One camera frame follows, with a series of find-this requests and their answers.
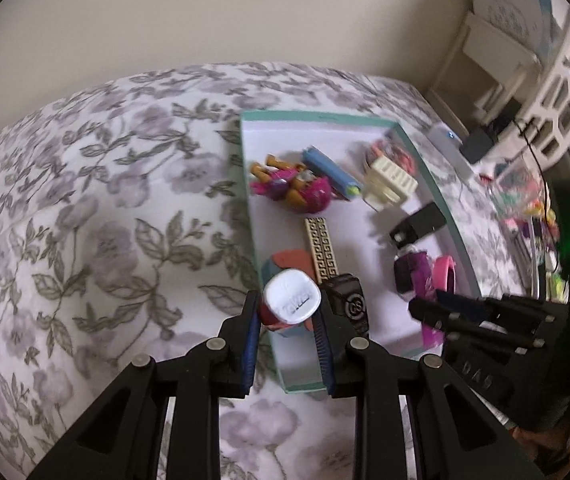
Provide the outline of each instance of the black device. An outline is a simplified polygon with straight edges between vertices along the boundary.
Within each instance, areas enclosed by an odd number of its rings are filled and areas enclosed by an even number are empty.
[[[470,164],[481,160],[498,142],[498,137],[487,126],[476,126],[463,140],[460,153]]]
[[[407,480],[399,396],[408,399],[418,478],[542,480],[542,473],[440,357],[390,355],[334,314],[327,291],[312,316],[322,380],[356,397],[353,478]],[[169,397],[176,397],[168,479],[220,480],[218,398],[254,380],[258,292],[217,338],[184,357],[137,356],[61,437],[29,480],[155,480]]]
[[[319,285],[327,293],[332,312],[344,316],[361,337],[369,337],[369,316],[360,280],[352,274],[334,276]]]
[[[447,224],[442,211],[434,202],[428,203],[414,214],[400,222],[389,233],[392,244],[402,249],[408,244],[413,244],[436,232]]]
[[[415,298],[409,310],[414,319],[446,332],[443,359],[524,430],[552,428],[570,402],[570,388],[558,377],[567,306],[503,296],[463,298],[463,307],[456,310],[457,295],[438,298],[446,298],[446,305]],[[478,305],[472,319],[466,315],[474,310],[470,302]],[[502,330],[481,326],[483,321]]]

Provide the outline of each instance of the purple object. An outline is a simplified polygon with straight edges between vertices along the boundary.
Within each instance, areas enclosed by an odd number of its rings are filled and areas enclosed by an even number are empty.
[[[298,170],[277,170],[270,174],[269,182],[252,182],[250,187],[257,195],[264,195],[272,200],[284,199],[289,191],[289,183],[298,175]]]
[[[412,282],[412,289],[419,298],[434,299],[435,290],[431,281],[431,263],[426,251],[407,253],[394,263],[396,283],[407,282],[406,274]],[[443,333],[431,326],[422,324],[423,348],[434,348],[443,343]]]

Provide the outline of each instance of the colorful toy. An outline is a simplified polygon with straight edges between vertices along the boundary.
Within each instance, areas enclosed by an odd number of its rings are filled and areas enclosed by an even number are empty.
[[[326,176],[332,187],[347,200],[360,196],[360,182],[317,148],[312,146],[303,150],[303,163],[315,174]]]
[[[547,301],[567,303],[569,301],[569,282],[555,272],[547,273]]]
[[[522,157],[508,166],[497,164],[494,171],[495,178],[488,186],[488,192],[500,217],[526,216],[525,209],[544,189],[540,174],[530,170]]]
[[[363,200],[377,211],[388,203],[401,205],[418,186],[414,177],[386,156],[374,161],[365,178]]]
[[[554,239],[558,239],[559,238],[559,229],[558,229],[558,224],[556,223],[556,213],[551,208],[549,203],[547,204],[547,213],[545,215],[543,215],[544,209],[545,209],[544,201],[537,198],[533,202],[529,203],[529,205],[527,205],[527,208],[525,209],[524,214],[528,217],[529,216],[536,216],[539,218],[543,218],[543,216],[544,216],[545,217],[544,220],[547,224],[547,227],[548,227],[549,232],[551,233],[552,237]]]
[[[411,176],[417,173],[414,158],[404,148],[389,139],[378,139],[365,152],[365,169],[368,170],[377,158],[386,156]]]
[[[413,246],[394,262],[396,290],[399,294],[411,291],[419,298],[434,300],[437,290],[454,292],[456,272],[454,259],[440,256],[433,262],[426,251],[416,251]],[[443,343],[441,331],[426,324],[421,326],[423,348],[434,348]]]
[[[291,164],[268,155],[265,166],[256,162],[250,171],[258,179],[250,184],[255,194],[275,201],[285,200],[296,212],[319,213],[327,209],[332,200],[329,179],[316,177],[304,164]]]

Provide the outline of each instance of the floral bedspread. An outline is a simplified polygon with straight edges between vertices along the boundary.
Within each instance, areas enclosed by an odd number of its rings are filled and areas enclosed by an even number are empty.
[[[238,113],[256,108],[401,121],[450,205],[482,293],[522,291],[494,208],[422,136],[437,117],[408,84],[247,63],[78,92],[0,131],[0,471],[8,479],[25,478],[135,354],[182,355],[240,312],[257,282]],[[351,400],[284,394],[262,344],[252,394],[221,400],[222,475],[350,478],[353,431]]]

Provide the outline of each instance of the cable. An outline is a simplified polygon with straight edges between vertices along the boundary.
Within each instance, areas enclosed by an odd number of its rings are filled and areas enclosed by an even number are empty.
[[[519,130],[520,136],[523,139],[525,139],[525,142],[527,143],[527,147],[529,148],[529,151],[531,152],[531,156],[534,158],[534,161],[535,161],[536,165],[538,166],[538,171],[540,172],[540,178],[543,179],[543,187],[545,188],[545,203],[543,205],[543,224],[547,228],[547,232],[549,232],[549,225],[547,224],[547,205],[548,205],[547,180],[545,179],[545,175],[543,174],[543,168],[540,166],[540,162],[538,161],[536,153],[534,152],[534,149],[532,148],[531,142],[529,142],[529,139],[527,139],[527,133],[526,133],[530,129],[531,125],[534,124],[534,118],[531,118],[529,120],[529,122],[526,123],[524,130],[520,127],[518,122],[516,122],[515,118],[512,119],[511,122],[514,123],[514,126],[516,126],[517,129]],[[536,134],[538,134],[539,132],[540,132],[540,128],[537,128]],[[558,264],[560,262],[560,257],[558,254],[558,248],[556,247],[556,242],[554,241],[554,237],[551,235],[551,233],[550,233],[549,239],[552,241],[552,245],[554,246],[554,252],[556,253],[556,266],[554,267],[554,270],[552,270],[552,273],[555,273],[556,270],[558,270]]]

